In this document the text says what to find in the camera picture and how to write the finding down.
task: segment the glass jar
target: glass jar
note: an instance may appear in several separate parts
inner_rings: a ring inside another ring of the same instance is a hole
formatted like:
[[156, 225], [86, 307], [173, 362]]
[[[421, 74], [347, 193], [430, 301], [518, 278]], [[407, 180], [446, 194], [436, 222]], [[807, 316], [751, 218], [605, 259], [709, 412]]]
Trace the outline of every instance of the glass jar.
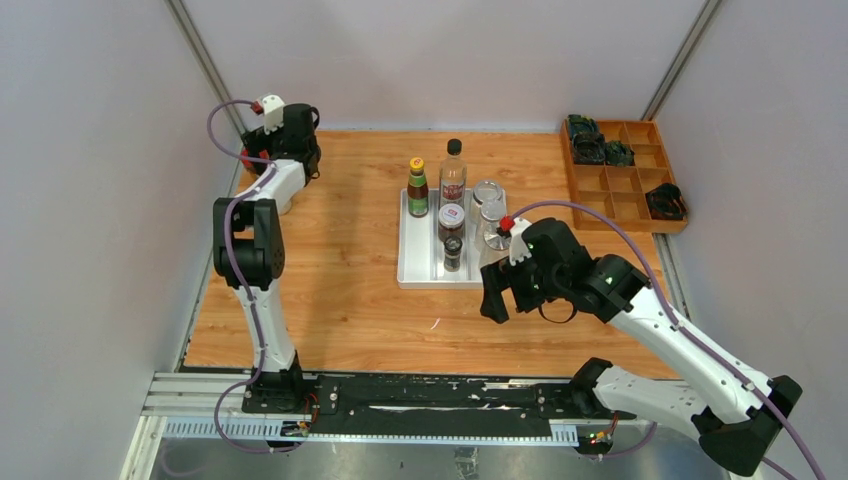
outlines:
[[480, 225], [480, 209], [487, 200], [503, 201], [503, 188], [494, 180], [480, 180], [474, 185], [468, 215], [470, 225]]
[[460, 260], [459, 256], [462, 254], [462, 239], [457, 237], [456, 235], [451, 235], [445, 239], [445, 271], [446, 272], [457, 272], [459, 271]]
[[475, 246], [480, 252], [478, 268], [490, 265], [509, 255], [508, 237], [498, 234], [500, 221], [506, 216], [506, 205], [503, 201], [488, 200], [480, 208], [480, 225], [477, 226]]
[[465, 238], [465, 209], [455, 203], [439, 209], [439, 240], [444, 242], [451, 235]]

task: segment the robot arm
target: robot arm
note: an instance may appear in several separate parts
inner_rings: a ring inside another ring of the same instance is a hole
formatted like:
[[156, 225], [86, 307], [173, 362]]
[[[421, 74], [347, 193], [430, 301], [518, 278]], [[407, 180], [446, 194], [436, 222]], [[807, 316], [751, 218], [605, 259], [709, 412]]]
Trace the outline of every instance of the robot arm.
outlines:
[[[509, 233], [510, 256], [481, 270], [481, 314], [505, 322], [509, 317], [501, 292], [510, 288], [519, 312], [563, 298], [576, 310], [635, 337], [690, 388], [642, 378], [596, 358], [577, 372], [573, 383], [598, 405], [674, 428], [697, 440], [724, 468], [753, 474], [781, 429], [753, 390], [788, 415], [801, 395], [797, 383], [789, 377], [769, 378], [744, 364], [677, 311], [678, 321], [672, 322], [653, 290], [657, 286], [642, 272], [616, 255], [593, 259], [564, 222], [546, 218], [531, 224], [519, 218]], [[751, 383], [743, 385], [690, 336], [735, 365]]]
[[[269, 161], [246, 165], [261, 172], [253, 185], [236, 197], [215, 201], [213, 261], [215, 271], [235, 290], [245, 316], [253, 320], [248, 321], [253, 365], [261, 371], [247, 398], [288, 411], [302, 399], [303, 374], [280, 299], [285, 250], [278, 212], [319, 175], [318, 119], [313, 118], [318, 111], [307, 104], [285, 105], [276, 95], [260, 98], [252, 109], [264, 114], [264, 125], [243, 135], [242, 141], [251, 157]], [[251, 227], [253, 238], [235, 238], [235, 232]], [[247, 288], [231, 265], [228, 243]], [[245, 411], [250, 411], [250, 403]]]

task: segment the white wall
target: white wall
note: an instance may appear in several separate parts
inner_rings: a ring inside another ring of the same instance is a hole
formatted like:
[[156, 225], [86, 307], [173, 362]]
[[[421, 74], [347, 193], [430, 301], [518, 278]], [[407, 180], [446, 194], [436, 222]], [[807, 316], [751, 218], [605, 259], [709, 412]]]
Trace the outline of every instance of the white wall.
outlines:
[[0, 7], [0, 477], [118, 476], [234, 171], [214, 103], [164, 2]]
[[230, 92], [324, 128], [554, 131], [642, 115], [703, 0], [186, 0]]
[[[695, 320], [801, 383], [790, 420], [843, 478], [848, 3], [813, 3], [725, 2], [659, 125], [692, 209], [673, 247]], [[769, 456], [811, 478], [785, 432]]]

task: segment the glass bottle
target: glass bottle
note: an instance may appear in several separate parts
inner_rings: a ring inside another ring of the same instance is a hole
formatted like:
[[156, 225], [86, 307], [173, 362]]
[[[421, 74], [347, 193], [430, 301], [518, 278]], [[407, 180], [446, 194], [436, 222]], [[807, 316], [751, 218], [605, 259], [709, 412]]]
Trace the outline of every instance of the glass bottle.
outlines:
[[480, 209], [486, 200], [503, 201], [503, 188], [493, 180], [480, 180], [471, 190], [471, 211], [465, 222], [470, 225], [480, 225]]
[[502, 201], [488, 200], [480, 209], [480, 225], [474, 244], [480, 252], [478, 268], [497, 262], [509, 255], [510, 239], [498, 234], [501, 219], [506, 216], [506, 205]]
[[444, 242], [451, 235], [465, 238], [465, 209], [453, 203], [439, 209], [439, 240]]
[[406, 186], [407, 209], [416, 218], [427, 215], [430, 210], [430, 189], [424, 175], [424, 160], [415, 157], [409, 161], [409, 182]]
[[439, 208], [455, 203], [465, 208], [465, 178], [468, 174], [465, 160], [459, 154], [462, 142], [456, 138], [448, 141], [448, 156], [439, 168]]
[[445, 239], [445, 271], [446, 272], [457, 272], [459, 271], [460, 259], [459, 256], [462, 253], [462, 239], [451, 235]]

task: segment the wooden table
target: wooden table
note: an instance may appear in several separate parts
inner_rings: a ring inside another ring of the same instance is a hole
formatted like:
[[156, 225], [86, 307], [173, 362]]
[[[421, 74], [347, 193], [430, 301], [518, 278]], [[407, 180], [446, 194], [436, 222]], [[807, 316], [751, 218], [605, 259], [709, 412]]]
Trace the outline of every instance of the wooden table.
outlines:
[[[288, 330], [304, 369], [570, 376], [591, 356], [655, 378], [676, 378], [653, 353], [592, 316], [566, 325], [538, 314], [511, 313], [498, 325], [480, 316], [482, 289], [401, 290], [397, 285], [399, 192], [409, 159], [423, 157], [431, 187], [450, 138], [463, 142], [468, 184], [500, 182], [510, 211], [568, 188], [555, 134], [321, 132], [321, 178], [280, 217], [286, 248], [281, 280]], [[245, 175], [241, 189], [251, 183]], [[565, 208], [537, 209], [530, 220]], [[612, 232], [578, 232], [590, 253], [635, 255]], [[650, 234], [633, 235], [662, 275]], [[506, 295], [511, 312], [511, 295]], [[546, 308], [552, 319], [571, 311]], [[436, 328], [431, 328], [440, 319]], [[214, 272], [190, 347], [190, 366], [252, 364], [247, 320], [235, 295]]]

